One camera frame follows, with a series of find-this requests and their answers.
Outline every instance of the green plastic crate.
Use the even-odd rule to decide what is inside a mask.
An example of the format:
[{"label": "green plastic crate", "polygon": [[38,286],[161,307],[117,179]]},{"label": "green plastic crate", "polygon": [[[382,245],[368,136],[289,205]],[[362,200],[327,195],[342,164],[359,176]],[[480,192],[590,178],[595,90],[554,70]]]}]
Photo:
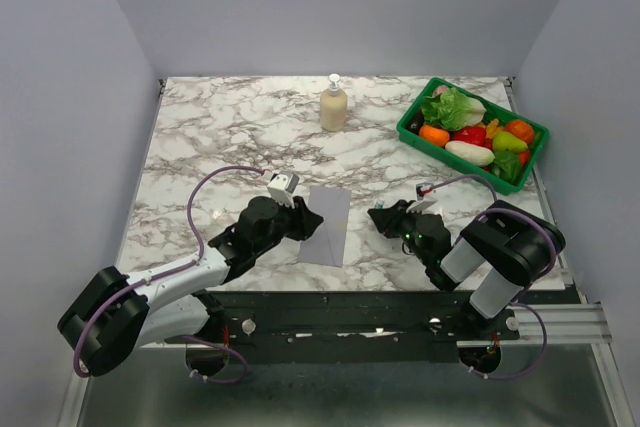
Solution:
[{"label": "green plastic crate", "polygon": [[[501,124],[506,124],[507,122],[513,119],[522,119],[527,121],[529,124],[531,124],[531,127],[533,127],[533,130],[536,134],[537,142],[535,144],[535,148],[531,151],[531,160],[527,163],[524,170],[520,173],[520,177],[518,178],[517,184],[515,185],[510,184],[509,182],[496,177],[495,175],[487,172],[486,170],[481,169],[476,165],[473,165],[470,162],[467,162],[464,159],[461,159],[457,155],[454,155],[451,152],[449,152],[448,150],[442,147],[438,147],[437,145],[432,144],[431,142],[423,139],[419,135],[416,135],[413,132],[410,132],[408,130],[411,120],[417,114],[418,110],[420,110],[423,97],[430,96],[433,93],[433,91],[436,90],[436,88],[439,87],[440,85],[455,87],[460,92],[464,92],[469,97],[473,97],[474,99],[478,99],[480,102],[482,102],[482,105],[484,105],[484,107],[487,109],[487,113],[484,116],[485,123],[495,118],[498,118],[500,119]],[[400,122],[398,122],[397,129],[398,129],[398,132],[400,133],[400,140],[402,142],[409,144],[412,147],[415,147],[421,152],[424,152],[425,154],[428,154],[431,157],[434,157],[439,161],[444,162],[449,167],[452,167],[460,172],[463,172],[465,174],[481,175],[482,177],[487,179],[489,182],[491,182],[498,192],[504,195],[508,195],[512,192],[518,192],[522,190],[525,182],[527,181],[527,178],[529,177],[529,174],[531,173],[531,170],[533,169],[534,164],[536,163],[536,161],[538,160],[538,157],[540,156],[540,152],[542,152],[542,148],[544,147],[544,145],[547,143],[547,140],[549,139],[549,129],[547,129],[546,127],[543,127],[540,124],[536,124],[535,122],[532,122],[531,120],[525,117],[522,117],[521,115],[511,112],[510,110],[503,109],[502,107],[497,106],[493,102],[489,102],[488,100],[483,99],[482,97],[472,94],[471,92],[464,90],[458,87],[457,85],[453,85],[447,82],[446,80],[440,79],[438,77],[434,77],[429,81],[429,83],[424,88],[424,90],[420,93],[418,98],[413,102],[413,104],[411,104],[411,107],[409,108],[407,113],[404,114],[402,119],[400,119]]]}]

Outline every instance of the soap dispenser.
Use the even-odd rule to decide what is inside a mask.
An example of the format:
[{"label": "soap dispenser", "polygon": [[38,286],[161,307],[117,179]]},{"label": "soap dispenser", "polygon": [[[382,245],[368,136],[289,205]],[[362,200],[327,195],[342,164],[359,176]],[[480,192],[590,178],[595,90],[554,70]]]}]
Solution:
[{"label": "soap dispenser", "polygon": [[320,95],[320,125],[325,130],[340,130],[347,119],[347,94],[340,88],[340,76],[329,76],[329,88]]}]

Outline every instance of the marble table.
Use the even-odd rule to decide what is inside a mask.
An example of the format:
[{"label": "marble table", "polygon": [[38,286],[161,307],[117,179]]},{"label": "marble table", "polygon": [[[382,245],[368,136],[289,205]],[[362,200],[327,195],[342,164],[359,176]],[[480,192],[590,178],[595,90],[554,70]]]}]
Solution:
[{"label": "marble table", "polygon": [[[447,78],[509,108],[501,80]],[[118,267],[148,268],[194,252],[187,225],[189,194],[207,173],[225,165],[293,170],[301,178],[297,195],[324,185],[352,191],[344,266],[297,261],[299,244],[285,239],[239,279],[222,290],[436,290],[399,240],[383,238],[366,211],[376,199],[391,205],[414,199],[419,181],[441,182],[459,175],[398,140],[396,123],[429,77],[343,78],[349,116],[343,130],[323,131],[318,99],[326,77],[170,78],[158,112],[140,185],[131,211]],[[225,172],[201,189],[194,220],[205,239],[237,219],[248,201],[266,195],[257,175]],[[431,194],[431,210],[443,216],[454,238],[491,203],[484,185],[462,181]],[[508,196],[514,205],[542,215],[530,179]],[[475,289],[488,272],[482,266],[461,289]],[[556,267],[535,288],[562,289]]]}]

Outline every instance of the yellow pepper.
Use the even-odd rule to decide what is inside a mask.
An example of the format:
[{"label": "yellow pepper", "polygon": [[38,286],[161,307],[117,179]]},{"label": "yellow pepper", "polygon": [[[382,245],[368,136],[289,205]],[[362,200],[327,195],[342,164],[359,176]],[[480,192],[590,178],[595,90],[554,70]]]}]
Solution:
[{"label": "yellow pepper", "polygon": [[504,126],[500,125],[500,119],[493,119],[487,125],[487,139],[493,139],[496,135],[504,130]]}]

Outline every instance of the soap dispenser pump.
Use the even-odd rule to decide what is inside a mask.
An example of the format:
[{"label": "soap dispenser pump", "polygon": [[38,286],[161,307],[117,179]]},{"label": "soap dispenser pump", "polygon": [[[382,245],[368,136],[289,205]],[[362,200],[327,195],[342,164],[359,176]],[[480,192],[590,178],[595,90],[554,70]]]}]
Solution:
[{"label": "soap dispenser pump", "polygon": [[320,125],[325,130],[340,130],[347,119],[347,94],[340,88],[340,76],[329,76],[329,88],[320,95]]}]

